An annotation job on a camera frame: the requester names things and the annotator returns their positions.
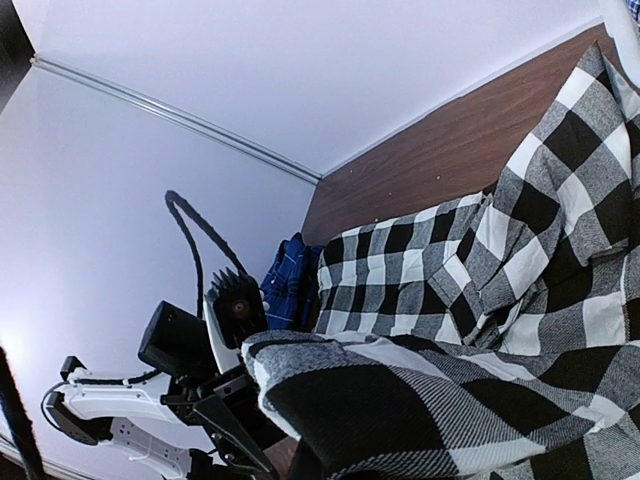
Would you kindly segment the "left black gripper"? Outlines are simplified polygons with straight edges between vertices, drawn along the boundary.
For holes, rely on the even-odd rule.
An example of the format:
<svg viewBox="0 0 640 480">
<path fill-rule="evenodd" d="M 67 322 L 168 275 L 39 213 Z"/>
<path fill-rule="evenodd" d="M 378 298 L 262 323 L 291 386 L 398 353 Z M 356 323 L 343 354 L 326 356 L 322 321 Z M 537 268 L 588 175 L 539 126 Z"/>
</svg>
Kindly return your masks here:
<svg viewBox="0 0 640 480">
<path fill-rule="evenodd" d="M 278 478 L 245 430 L 260 428 L 260 413 L 239 351 L 210 336 L 207 321 L 160 302 L 144 330 L 138 358 L 170 377 L 160 403 L 185 424 L 202 425 L 230 469 L 254 479 Z"/>
</svg>

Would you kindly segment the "blue plaid shirt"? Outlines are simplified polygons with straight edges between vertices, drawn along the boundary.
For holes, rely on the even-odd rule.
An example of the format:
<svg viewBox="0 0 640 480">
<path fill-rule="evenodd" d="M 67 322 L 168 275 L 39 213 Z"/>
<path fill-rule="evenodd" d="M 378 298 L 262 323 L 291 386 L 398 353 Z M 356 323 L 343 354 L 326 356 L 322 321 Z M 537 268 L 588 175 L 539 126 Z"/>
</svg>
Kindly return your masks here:
<svg viewBox="0 0 640 480">
<path fill-rule="evenodd" d="M 307 245 L 300 232 L 280 243 L 261 283 L 269 305 L 269 330 L 304 330 L 318 292 L 317 269 L 322 246 Z"/>
</svg>

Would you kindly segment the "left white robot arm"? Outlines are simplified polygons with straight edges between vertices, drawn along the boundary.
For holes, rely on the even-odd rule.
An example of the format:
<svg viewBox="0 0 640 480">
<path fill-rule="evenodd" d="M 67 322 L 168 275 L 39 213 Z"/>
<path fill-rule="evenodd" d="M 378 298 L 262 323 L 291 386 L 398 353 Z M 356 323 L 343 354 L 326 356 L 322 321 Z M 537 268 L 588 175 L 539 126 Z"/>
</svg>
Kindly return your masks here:
<svg viewBox="0 0 640 480">
<path fill-rule="evenodd" d="M 101 378 L 67 357 L 61 382 L 41 400 L 42 415 L 68 438 L 118 449 L 164 479 L 278 478 L 264 453 L 277 436 L 256 408 L 239 348 L 225 341 L 211 304 L 203 313 L 160 303 L 139 350 L 152 369 L 138 376 Z M 199 427 L 219 457 L 163 441 L 137 418 Z"/>
</svg>

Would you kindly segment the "white plastic laundry basket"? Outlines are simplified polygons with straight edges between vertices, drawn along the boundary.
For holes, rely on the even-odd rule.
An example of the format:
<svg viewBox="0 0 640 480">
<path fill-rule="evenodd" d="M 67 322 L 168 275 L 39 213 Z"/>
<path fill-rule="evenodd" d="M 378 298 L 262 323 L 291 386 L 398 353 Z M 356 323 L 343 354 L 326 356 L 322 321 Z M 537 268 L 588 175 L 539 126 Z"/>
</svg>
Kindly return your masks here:
<svg viewBox="0 0 640 480">
<path fill-rule="evenodd" d="M 600 0 L 600 10 L 607 34 L 613 39 L 621 65 L 639 85 L 639 2 Z"/>
</svg>

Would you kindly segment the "black white checked shirt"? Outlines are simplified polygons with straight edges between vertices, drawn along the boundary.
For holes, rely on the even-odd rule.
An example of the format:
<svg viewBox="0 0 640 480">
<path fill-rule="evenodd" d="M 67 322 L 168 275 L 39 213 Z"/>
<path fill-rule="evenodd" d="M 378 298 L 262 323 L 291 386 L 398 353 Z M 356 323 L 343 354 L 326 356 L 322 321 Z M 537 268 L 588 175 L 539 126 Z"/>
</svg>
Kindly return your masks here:
<svg viewBox="0 0 640 480">
<path fill-rule="evenodd" d="M 343 232 L 242 355 L 326 479 L 639 475 L 639 97 L 589 47 L 490 191 Z"/>
</svg>

